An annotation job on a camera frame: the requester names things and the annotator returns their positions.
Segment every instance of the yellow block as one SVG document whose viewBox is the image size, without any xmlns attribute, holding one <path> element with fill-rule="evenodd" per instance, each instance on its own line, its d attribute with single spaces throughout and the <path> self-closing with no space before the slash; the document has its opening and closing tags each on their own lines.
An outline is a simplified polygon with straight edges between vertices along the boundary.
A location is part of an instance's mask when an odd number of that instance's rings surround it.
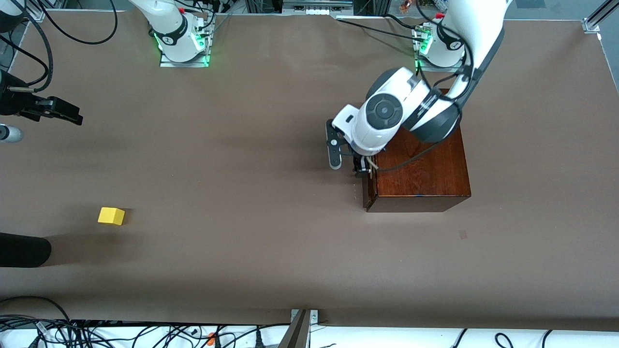
<svg viewBox="0 0 619 348">
<path fill-rule="evenodd" d="M 124 219 L 124 210 L 118 208 L 109 208 L 103 207 L 101 208 L 101 212 L 99 213 L 99 223 L 100 224 L 110 224 L 110 225 L 122 225 Z"/>
</svg>

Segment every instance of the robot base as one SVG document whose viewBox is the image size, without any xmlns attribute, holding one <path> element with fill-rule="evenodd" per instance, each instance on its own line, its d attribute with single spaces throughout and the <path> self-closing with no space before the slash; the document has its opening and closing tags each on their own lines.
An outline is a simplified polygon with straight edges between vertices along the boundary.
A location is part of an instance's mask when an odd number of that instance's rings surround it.
<svg viewBox="0 0 619 348">
<path fill-rule="evenodd" d="M 161 67 L 207 67 L 210 65 L 210 49 L 213 45 L 213 32 L 215 30 L 215 21 L 204 28 L 198 34 L 203 35 L 204 38 L 197 39 L 198 43 L 203 44 L 205 46 L 204 51 L 200 52 L 197 56 L 193 57 L 186 62 L 175 62 L 170 60 L 168 57 L 161 53 L 161 58 L 159 61 L 159 66 Z"/>
</svg>

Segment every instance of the metal bracket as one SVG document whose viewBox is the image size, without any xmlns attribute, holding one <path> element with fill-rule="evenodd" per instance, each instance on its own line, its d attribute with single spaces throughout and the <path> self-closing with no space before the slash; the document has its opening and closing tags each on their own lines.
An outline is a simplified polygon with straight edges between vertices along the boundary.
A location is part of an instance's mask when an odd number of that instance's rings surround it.
<svg viewBox="0 0 619 348">
<path fill-rule="evenodd" d="M 584 18 L 581 20 L 581 24 L 582 24 L 582 30 L 584 31 L 585 34 L 595 34 L 595 33 L 599 33 L 600 32 L 600 26 L 596 25 L 593 28 L 589 28 L 589 21 L 588 18 Z"/>
<path fill-rule="evenodd" d="M 310 325 L 318 323 L 317 310 L 293 310 L 292 323 L 277 348 L 307 348 Z"/>
<path fill-rule="evenodd" d="M 618 7 L 619 0 L 605 0 L 589 17 L 581 21 L 584 32 L 587 34 L 598 33 L 600 31 L 600 23 L 608 18 Z"/>
<path fill-rule="evenodd" d="M 292 310 L 290 312 L 290 322 L 292 323 L 295 320 L 295 317 L 299 313 L 299 310 Z M 309 310 L 309 324 L 316 325 L 318 324 L 318 310 Z"/>
</svg>

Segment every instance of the wooden box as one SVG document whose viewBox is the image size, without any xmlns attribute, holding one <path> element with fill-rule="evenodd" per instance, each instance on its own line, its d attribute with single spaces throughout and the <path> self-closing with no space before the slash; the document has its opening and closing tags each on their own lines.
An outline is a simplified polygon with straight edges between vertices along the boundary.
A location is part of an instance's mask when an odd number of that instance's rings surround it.
<svg viewBox="0 0 619 348">
<path fill-rule="evenodd" d="M 393 167 L 429 146 L 400 128 L 375 156 L 375 163 L 379 168 Z M 460 129 L 416 161 L 390 172 L 374 171 L 363 180 L 368 212 L 444 212 L 469 197 Z"/>
</svg>

